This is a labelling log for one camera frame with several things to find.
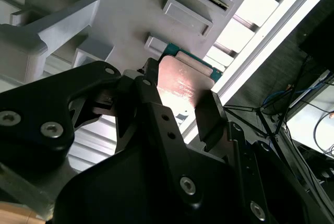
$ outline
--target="screw hole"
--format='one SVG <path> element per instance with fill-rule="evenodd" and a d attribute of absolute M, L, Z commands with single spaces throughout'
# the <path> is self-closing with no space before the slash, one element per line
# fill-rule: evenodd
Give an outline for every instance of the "screw hole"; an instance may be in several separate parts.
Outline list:
<path fill-rule="evenodd" d="M 2 117 L 2 119 L 4 121 L 10 121 L 10 122 L 13 122 L 15 120 L 14 116 L 10 115 L 10 114 L 6 114 Z"/>
<path fill-rule="evenodd" d="M 148 86 L 151 86 L 151 82 L 149 82 L 149 81 L 146 80 L 146 79 L 143 79 L 142 82 L 144 82 L 144 83 L 145 83 L 146 85 L 148 85 Z"/>
<path fill-rule="evenodd" d="M 165 120 L 165 121 L 169 121 L 169 117 L 165 114 L 161 115 L 161 117 Z"/>
<path fill-rule="evenodd" d="M 246 157 L 247 160 L 252 160 L 252 158 L 249 156 L 248 153 L 245 152 L 245 153 L 244 153 L 244 156 Z"/>
<path fill-rule="evenodd" d="M 105 71 L 108 73 L 108 74 L 115 74 L 115 71 L 111 68 L 106 68 Z"/>
<path fill-rule="evenodd" d="M 176 138 L 175 134 L 173 134 L 171 132 L 167 133 L 167 135 L 168 135 L 168 137 L 170 137 L 170 139 L 175 139 Z"/>
<path fill-rule="evenodd" d="M 57 132 L 57 127 L 56 126 L 48 126 L 46 128 L 46 130 L 48 130 L 48 131 L 50 131 L 52 133 L 55 133 L 55 132 Z"/>
<path fill-rule="evenodd" d="M 254 175 L 254 171 L 250 167 L 246 167 L 246 170 L 250 175 Z"/>

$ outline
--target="bright light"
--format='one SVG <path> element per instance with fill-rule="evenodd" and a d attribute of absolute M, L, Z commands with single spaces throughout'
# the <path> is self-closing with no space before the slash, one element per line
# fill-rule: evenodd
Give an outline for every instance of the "bright light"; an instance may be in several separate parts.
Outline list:
<path fill-rule="evenodd" d="M 217 39 L 222 46 L 239 53 L 253 37 L 254 32 L 231 19 Z"/>
<path fill-rule="evenodd" d="M 245 0 L 235 14 L 261 27 L 278 5 L 275 0 Z"/>

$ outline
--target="wire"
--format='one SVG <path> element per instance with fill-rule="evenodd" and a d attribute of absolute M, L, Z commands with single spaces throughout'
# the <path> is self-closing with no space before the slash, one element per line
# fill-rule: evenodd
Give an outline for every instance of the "wire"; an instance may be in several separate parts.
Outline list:
<path fill-rule="evenodd" d="M 313 105 L 313 104 L 311 104 L 311 103 L 309 103 L 309 102 L 306 102 L 306 101 L 304 101 L 304 100 L 301 100 L 301 102 L 304 102 L 304 103 L 306 103 L 306 104 L 309 104 L 309 105 L 313 106 L 314 108 L 319 109 L 320 111 L 323 111 L 324 113 L 331 113 L 331 112 L 329 112 L 329 111 L 326 111 L 326 110 L 324 110 L 324 109 L 321 109 L 321 108 L 317 107 L 316 105 Z"/>
<path fill-rule="evenodd" d="M 314 179 L 313 179 L 311 170 L 310 170 L 310 168 L 308 167 L 308 164 L 306 163 L 304 157 L 301 155 L 301 153 L 299 152 L 299 150 L 297 149 L 297 147 L 295 146 L 295 144 L 294 144 L 293 141 L 292 141 L 292 136 L 291 136 L 291 133 L 290 133 L 290 129 L 289 129 L 288 125 L 287 125 L 287 117 L 286 117 L 286 116 L 285 116 L 285 126 L 287 127 L 287 132 L 289 133 L 289 138 L 290 138 L 290 141 L 291 141 L 291 144 L 292 144 L 293 148 L 295 149 L 296 153 L 299 155 L 299 157 L 301 158 L 301 160 L 303 161 L 303 163 L 305 164 L 305 166 L 306 166 L 306 168 L 307 168 L 307 170 L 308 170 L 308 173 L 309 173 L 309 176 L 311 177 L 311 181 L 312 181 L 314 190 L 315 190 L 316 193 L 318 194 L 319 198 L 322 200 L 323 204 L 325 205 L 325 207 L 327 208 L 327 210 L 329 211 L 329 213 L 333 216 L 333 214 L 331 213 L 331 209 L 330 209 L 330 208 L 327 206 L 327 204 L 323 201 L 323 198 L 322 198 L 322 196 L 320 195 L 318 188 L 315 186 L 315 182 L 314 182 Z"/>
<path fill-rule="evenodd" d="M 317 138 L 316 138 L 316 133 L 317 133 L 317 129 L 318 129 L 318 126 L 319 126 L 320 122 L 321 122 L 325 117 L 327 117 L 329 114 L 331 114 L 331 113 L 334 113 L 334 111 L 328 112 L 328 113 L 326 113 L 324 116 L 322 116 L 322 117 L 318 120 L 318 122 L 317 122 L 317 124 L 315 125 L 314 130 L 313 130 L 313 140 L 314 140 L 315 144 L 317 145 L 317 147 L 318 147 L 322 152 L 324 152 L 325 154 L 328 154 L 328 151 L 322 149 L 322 148 L 319 146 L 318 141 L 317 141 Z"/>
<path fill-rule="evenodd" d="M 326 84 L 326 85 L 330 85 L 330 86 L 334 86 L 334 84 L 327 83 L 327 82 L 321 82 L 321 83 Z"/>
<path fill-rule="evenodd" d="M 301 155 L 301 153 L 299 152 L 298 148 L 295 146 L 295 144 L 294 144 L 293 141 L 292 141 L 292 136 L 291 136 L 291 133 L 290 133 L 290 129 L 289 129 L 288 124 L 287 124 L 287 117 L 285 117 L 285 126 L 286 126 L 286 128 L 287 128 L 287 132 L 288 132 L 288 134 L 289 134 L 290 142 L 291 142 L 293 148 L 295 149 L 296 153 L 299 155 L 299 157 L 301 158 L 301 160 L 302 160 L 303 163 L 305 164 L 305 166 L 306 166 L 306 168 L 307 168 L 307 170 L 308 170 L 309 176 L 311 177 L 311 180 L 312 180 L 312 184 L 313 184 L 314 190 L 318 193 L 318 189 L 317 189 L 316 186 L 315 186 L 315 182 L 314 182 L 314 180 L 313 180 L 313 176 L 312 176 L 311 170 L 310 170 L 310 168 L 308 167 L 308 164 L 306 163 L 304 157 Z"/>
<path fill-rule="evenodd" d="M 303 89 L 303 90 L 300 90 L 300 91 L 297 91 L 295 93 L 303 93 L 303 92 L 306 92 L 306 91 L 311 91 L 313 89 L 317 89 L 318 87 L 320 87 L 323 83 L 319 83 L 317 84 L 316 86 L 314 87 L 310 87 L 310 88 L 307 88 L 307 89 Z M 278 92 L 274 92 L 273 94 L 269 95 L 266 97 L 266 99 L 263 101 L 262 105 L 265 105 L 267 104 L 267 101 L 269 101 L 270 98 L 272 98 L 273 96 L 275 95 L 278 95 L 278 94 L 282 94 L 282 93 L 285 93 L 285 92 L 291 92 L 292 88 L 290 88 L 289 90 L 286 90 L 286 91 L 278 91 Z"/>

